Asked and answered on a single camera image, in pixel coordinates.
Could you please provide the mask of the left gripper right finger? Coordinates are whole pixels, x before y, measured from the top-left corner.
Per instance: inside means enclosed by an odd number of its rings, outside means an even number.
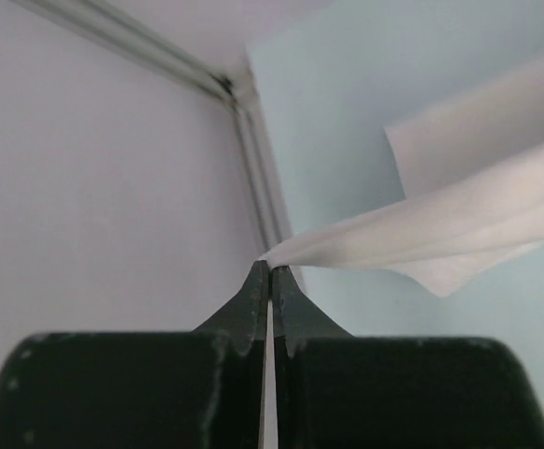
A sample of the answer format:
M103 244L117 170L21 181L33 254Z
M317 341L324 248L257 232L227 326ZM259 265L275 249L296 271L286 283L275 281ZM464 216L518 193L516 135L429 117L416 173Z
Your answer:
M544 414L498 340L355 337L289 268L270 274L282 448L544 448Z

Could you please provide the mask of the white t-shirt with robot print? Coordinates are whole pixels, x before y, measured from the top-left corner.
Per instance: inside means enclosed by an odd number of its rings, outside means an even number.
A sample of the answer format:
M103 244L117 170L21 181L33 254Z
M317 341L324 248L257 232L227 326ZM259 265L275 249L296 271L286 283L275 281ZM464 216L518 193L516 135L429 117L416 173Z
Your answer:
M445 297L544 243L544 57L385 130L401 202L283 241L272 268L381 268Z

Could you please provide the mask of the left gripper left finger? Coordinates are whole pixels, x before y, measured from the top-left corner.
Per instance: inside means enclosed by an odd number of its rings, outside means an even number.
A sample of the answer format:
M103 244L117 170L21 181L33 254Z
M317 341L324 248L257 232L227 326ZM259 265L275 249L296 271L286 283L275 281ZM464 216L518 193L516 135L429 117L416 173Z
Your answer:
M0 448L258 448L269 271L190 332L53 332L0 370Z

